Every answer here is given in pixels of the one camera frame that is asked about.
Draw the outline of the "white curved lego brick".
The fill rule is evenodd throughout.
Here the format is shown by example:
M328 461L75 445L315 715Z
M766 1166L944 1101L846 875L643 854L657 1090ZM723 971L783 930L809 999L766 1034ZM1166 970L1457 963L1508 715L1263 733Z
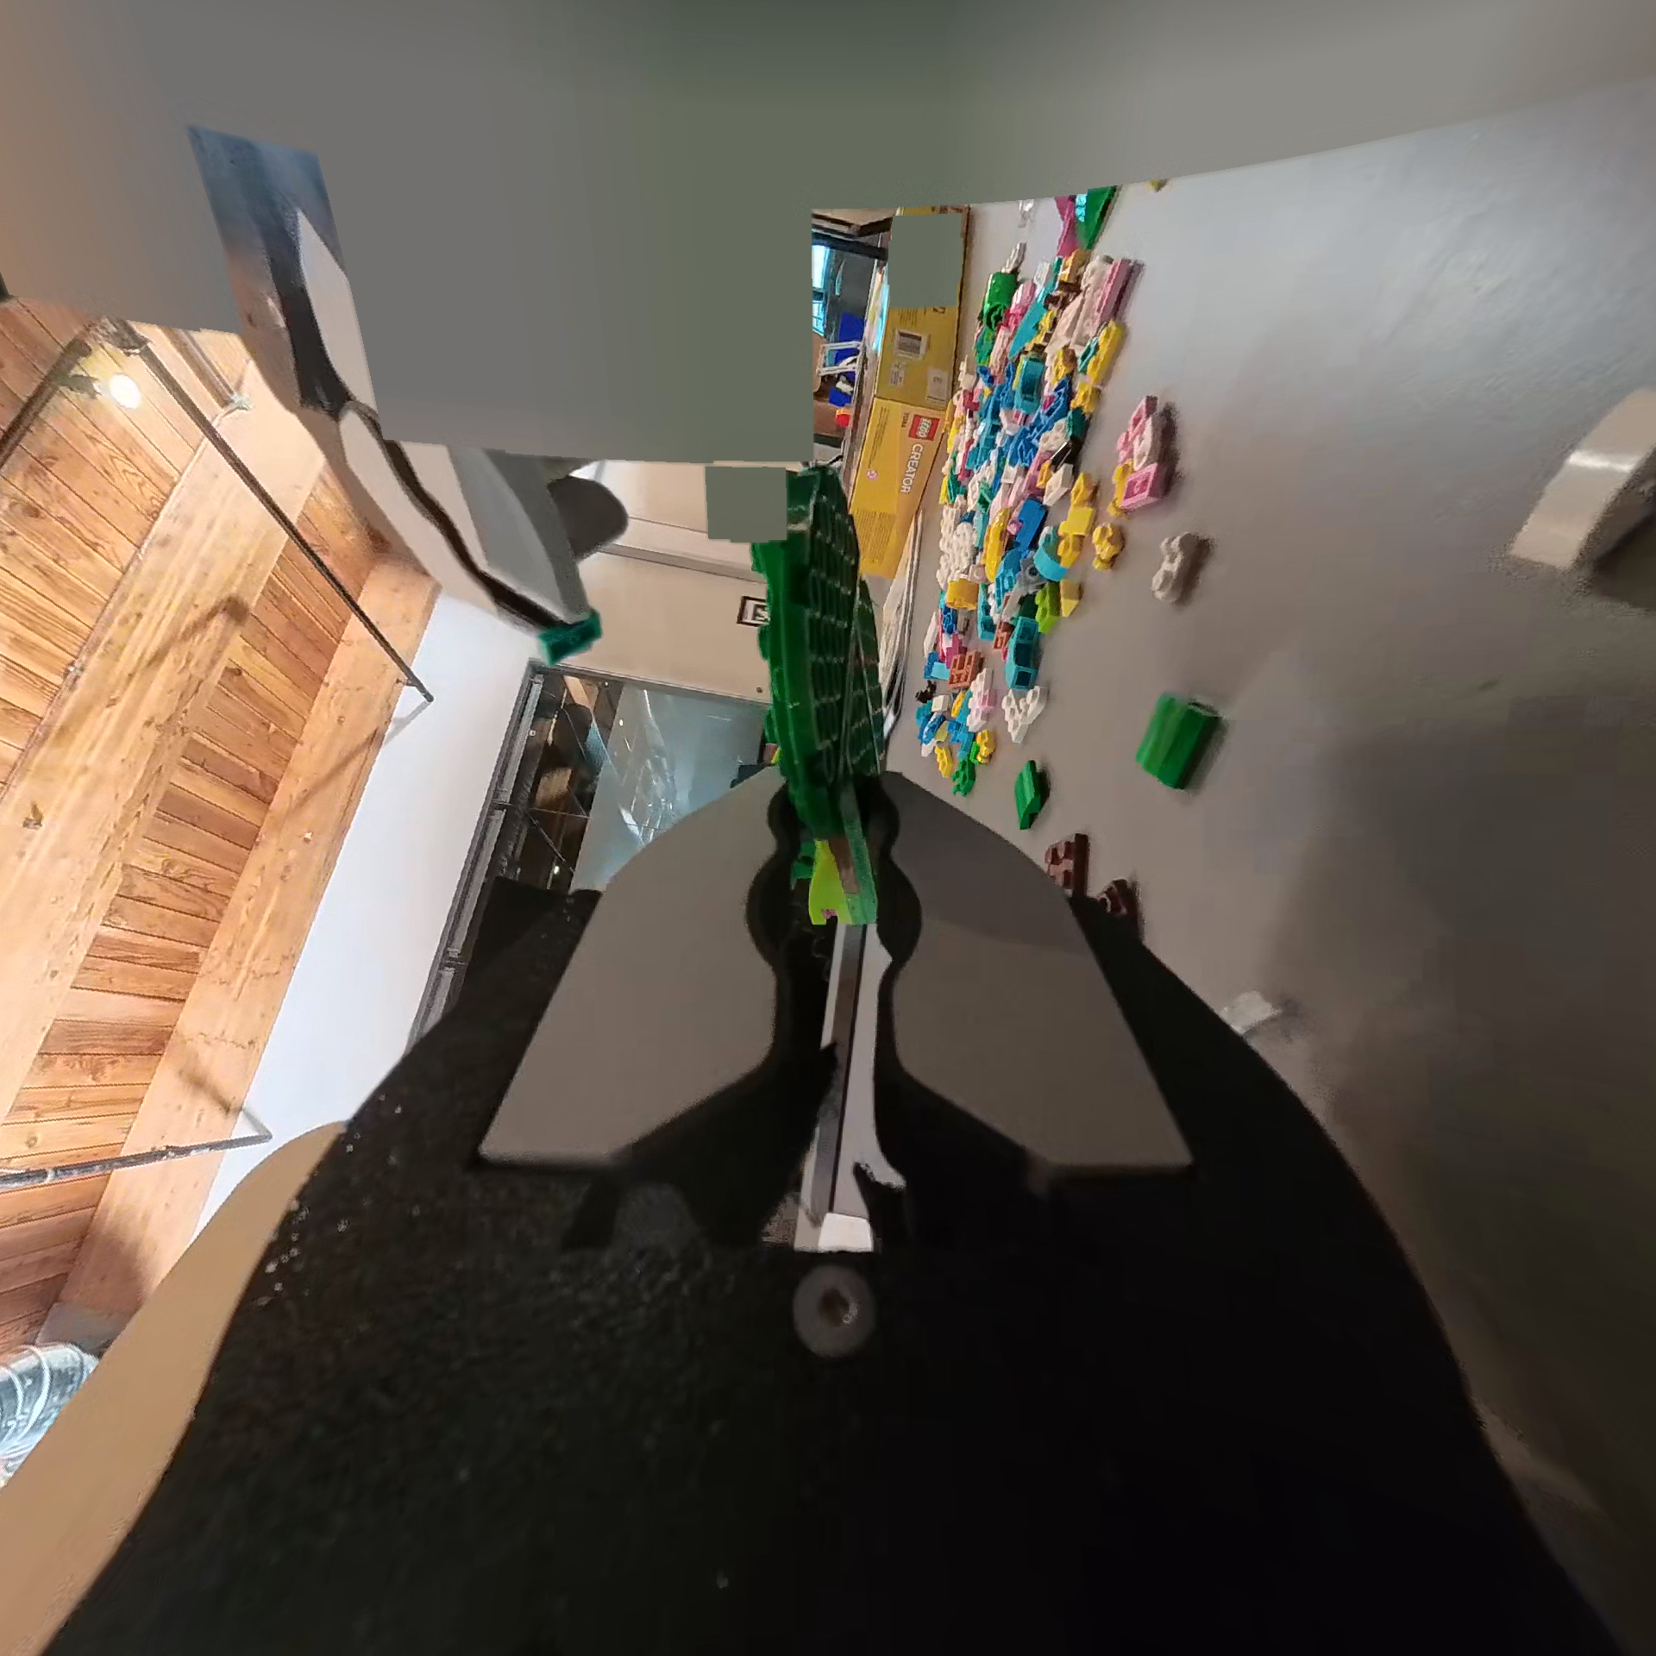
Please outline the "white curved lego brick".
M1508 555L1586 573L1652 514L1652 505L1656 393L1638 388L1566 451L1508 542Z

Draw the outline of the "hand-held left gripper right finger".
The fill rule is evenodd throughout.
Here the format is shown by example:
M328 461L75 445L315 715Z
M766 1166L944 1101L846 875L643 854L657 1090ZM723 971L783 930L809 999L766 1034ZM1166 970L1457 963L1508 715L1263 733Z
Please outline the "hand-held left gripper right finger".
M1191 1171L1144 1043L1075 898L1014 845L882 778L865 1247L966 1243L1075 1196Z

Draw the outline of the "green lego model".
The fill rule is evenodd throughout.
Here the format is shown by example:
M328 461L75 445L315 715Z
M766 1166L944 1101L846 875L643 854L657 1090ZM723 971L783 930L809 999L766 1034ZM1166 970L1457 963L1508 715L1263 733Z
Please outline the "green lego model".
M811 840L811 921L873 926L865 793L885 763L888 701L877 611L834 463L787 472L787 533L754 546L754 570L763 577L763 735Z

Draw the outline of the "silver ventilation duct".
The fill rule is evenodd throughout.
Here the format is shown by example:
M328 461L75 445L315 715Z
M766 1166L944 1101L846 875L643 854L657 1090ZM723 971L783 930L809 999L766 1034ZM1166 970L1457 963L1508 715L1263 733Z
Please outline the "silver ventilation duct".
M0 1480L5 1486L58 1410L96 1373L98 1358L73 1342L27 1342L0 1359Z

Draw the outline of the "green lego brick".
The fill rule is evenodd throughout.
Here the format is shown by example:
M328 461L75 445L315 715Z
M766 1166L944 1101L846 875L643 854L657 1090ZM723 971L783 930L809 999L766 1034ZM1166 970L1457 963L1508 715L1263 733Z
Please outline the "green lego brick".
M1183 793L1219 728L1223 715L1209 701L1166 690L1153 700L1133 763L1159 785Z

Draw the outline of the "glass partition window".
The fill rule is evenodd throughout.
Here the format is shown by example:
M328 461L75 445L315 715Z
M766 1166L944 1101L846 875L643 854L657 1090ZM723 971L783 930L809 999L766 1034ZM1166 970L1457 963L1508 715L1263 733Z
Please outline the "glass partition window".
M755 774L763 707L526 666L408 1043L573 892L599 892L673 821Z

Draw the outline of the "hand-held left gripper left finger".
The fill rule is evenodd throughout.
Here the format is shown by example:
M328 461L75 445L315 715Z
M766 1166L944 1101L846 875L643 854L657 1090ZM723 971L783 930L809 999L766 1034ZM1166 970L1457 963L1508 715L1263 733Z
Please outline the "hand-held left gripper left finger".
M478 1140L500 1171L579 1177L579 1238L673 1187L707 1243L755 1243L824 1090L824 975L794 906L801 818L754 774L599 892Z

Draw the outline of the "black metal rail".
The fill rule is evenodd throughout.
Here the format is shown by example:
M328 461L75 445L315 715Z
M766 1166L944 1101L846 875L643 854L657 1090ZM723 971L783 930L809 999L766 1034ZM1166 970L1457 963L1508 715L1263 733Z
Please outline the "black metal rail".
M272 502L272 492L260 482L260 474L242 461L242 452L222 439L215 417L208 417L192 396L175 380L175 373L153 352L153 339L137 332L132 321L119 318L96 318L101 339L149 371L160 393L187 412L208 451L228 469L228 474L248 489L248 497L265 512L265 521L280 530L280 538L304 555L308 568L332 588L343 611L363 627L363 631L376 644L376 651L392 662L393 676L405 690L417 690L422 707L436 707L436 696L403 659L403 651L388 640L388 631L363 611L359 595L338 581L338 573L322 558L322 553L304 538L298 523Z
M63 1163L63 1166L16 1166L16 1171L0 1172L0 1191L15 1196L15 1191L53 1187L53 1185L73 1185L73 1182L98 1182L98 1177L114 1177L125 1171L169 1166L169 1163L226 1155L226 1153L242 1153L242 1149L265 1149L270 1140L272 1140L272 1132L257 1127L250 1132L218 1138L218 1140L165 1146L165 1149L119 1153L119 1155L81 1159L81 1163Z

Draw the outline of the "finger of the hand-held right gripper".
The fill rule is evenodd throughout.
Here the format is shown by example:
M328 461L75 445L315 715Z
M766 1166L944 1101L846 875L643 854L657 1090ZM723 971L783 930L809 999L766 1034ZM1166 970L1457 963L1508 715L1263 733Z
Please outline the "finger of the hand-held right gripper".
M382 433L322 161L188 127L242 339L363 514L441 591L547 628L547 492L538 461Z
M304 211L297 259L297 296L316 324L316 373L332 393L343 469L382 525L448 595L522 628L588 613L570 533L534 461L392 439L376 412L349 282Z

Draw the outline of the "pile of colourful lego pieces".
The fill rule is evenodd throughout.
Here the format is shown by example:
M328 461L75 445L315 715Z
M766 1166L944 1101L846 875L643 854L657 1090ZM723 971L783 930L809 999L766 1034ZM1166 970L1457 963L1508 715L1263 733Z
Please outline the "pile of colourful lego pieces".
M1178 482L1173 410L1144 396L1105 443L1108 388L1144 265L1070 249L983 288L939 472L935 607L922 644L918 747L952 798L1044 713L1044 651L1133 514Z

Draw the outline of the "pale round board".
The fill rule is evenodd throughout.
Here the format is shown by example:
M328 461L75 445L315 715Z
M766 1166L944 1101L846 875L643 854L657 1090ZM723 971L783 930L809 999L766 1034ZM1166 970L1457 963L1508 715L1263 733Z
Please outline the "pale round board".
M52 1644L114 1560L198 1410L277 1220L343 1127L265 1155L177 1255L0 1494L0 1649Z

